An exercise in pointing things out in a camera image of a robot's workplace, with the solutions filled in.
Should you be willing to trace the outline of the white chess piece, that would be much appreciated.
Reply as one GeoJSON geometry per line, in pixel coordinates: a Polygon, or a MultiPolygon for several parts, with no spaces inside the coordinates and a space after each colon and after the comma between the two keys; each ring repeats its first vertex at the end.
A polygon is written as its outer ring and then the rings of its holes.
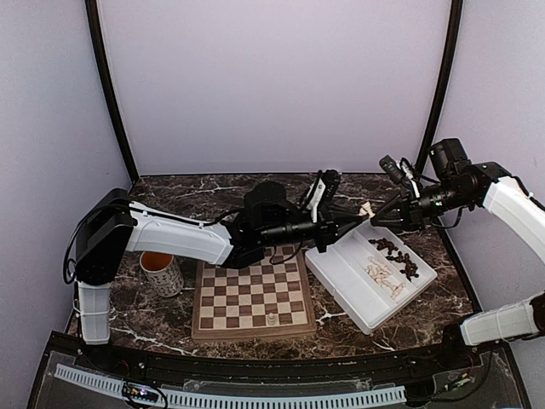
{"type": "Polygon", "coordinates": [[[368,216],[368,217],[373,217],[375,215],[374,211],[372,210],[370,202],[366,202],[360,206],[359,215],[368,216]]]}
{"type": "Polygon", "coordinates": [[[277,322],[277,316],[275,313],[269,313],[267,315],[267,324],[269,326],[274,326],[276,325],[276,322],[277,322]]]}

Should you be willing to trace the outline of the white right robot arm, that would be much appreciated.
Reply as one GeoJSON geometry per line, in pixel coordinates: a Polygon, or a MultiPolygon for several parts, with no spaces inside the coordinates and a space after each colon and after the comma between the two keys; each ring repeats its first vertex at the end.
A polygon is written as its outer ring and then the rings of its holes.
{"type": "MultiPolygon", "coordinates": [[[[539,260],[544,258],[544,205],[518,176],[495,161],[472,162],[457,138],[438,141],[428,155],[435,176],[427,185],[422,185],[423,174],[405,158],[380,159],[380,167],[399,191],[371,217],[372,226],[414,233],[438,228],[435,219],[451,210],[460,216],[480,208],[502,222],[539,260]]],[[[544,294],[470,315],[445,335],[449,339],[434,352],[435,363],[444,370],[464,360],[469,346],[542,338],[544,294]]]]}

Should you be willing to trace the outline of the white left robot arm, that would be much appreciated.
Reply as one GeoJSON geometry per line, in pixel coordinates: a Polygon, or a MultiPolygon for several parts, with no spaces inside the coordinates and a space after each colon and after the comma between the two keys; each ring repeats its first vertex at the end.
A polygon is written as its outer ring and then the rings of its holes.
{"type": "Polygon", "coordinates": [[[211,222],[155,210],[114,188],[77,224],[66,247],[63,279],[77,287],[77,312],[86,355],[103,372],[120,364],[110,341],[111,285],[125,252],[151,251],[246,268],[275,245],[311,241],[325,252],[365,216],[332,204],[336,187],[317,181],[299,204],[285,187],[265,181],[244,195],[240,208],[211,222]]]}

